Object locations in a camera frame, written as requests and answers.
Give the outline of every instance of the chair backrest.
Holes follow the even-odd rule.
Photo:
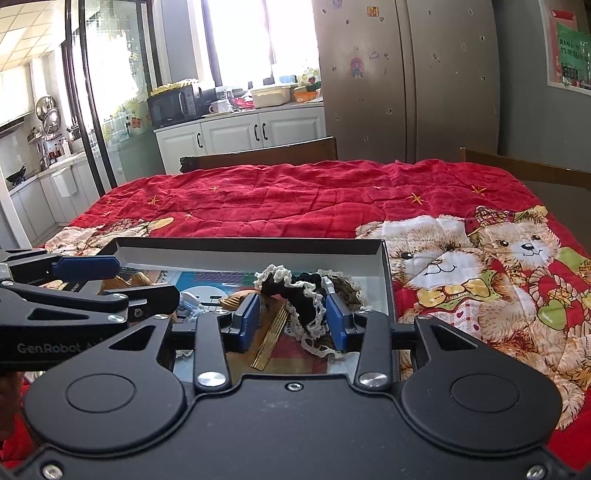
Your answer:
[[[236,153],[181,158],[181,173],[208,168],[233,167],[235,165],[303,165],[324,160],[338,160],[334,137],[309,142],[260,148]]]
[[[591,188],[591,172],[555,167],[514,158],[460,149],[460,160],[490,167],[499,167],[513,174],[519,180],[543,181],[555,185]]]

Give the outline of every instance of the gray wall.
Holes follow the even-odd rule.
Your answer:
[[[162,0],[161,4],[171,81],[197,78],[187,2]]]
[[[552,5],[576,12],[583,5],[559,3]],[[493,0],[493,8],[501,64],[499,153],[591,171],[591,96],[548,86],[538,0]],[[584,14],[577,20],[580,30],[588,29]]]

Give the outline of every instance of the mug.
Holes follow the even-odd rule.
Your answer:
[[[209,106],[209,113],[221,113],[221,112],[231,112],[232,111],[232,104],[227,98],[224,100],[217,100],[212,102]]]

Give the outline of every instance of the glass door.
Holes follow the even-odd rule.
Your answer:
[[[164,164],[147,103],[154,67],[146,42],[145,2],[86,0],[84,12],[86,81],[89,80],[92,88],[95,111],[91,106],[82,112],[82,117],[88,131],[92,132],[89,136],[91,142],[95,142],[95,158],[107,156],[117,185],[163,174]],[[78,91],[86,93],[80,85],[85,77],[78,79],[78,72],[84,74],[81,49],[84,42],[80,40],[83,39],[78,32],[73,39],[74,69]]]

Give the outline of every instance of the ceiling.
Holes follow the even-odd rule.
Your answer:
[[[64,37],[63,8],[63,0],[0,8],[0,71],[54,50]]]

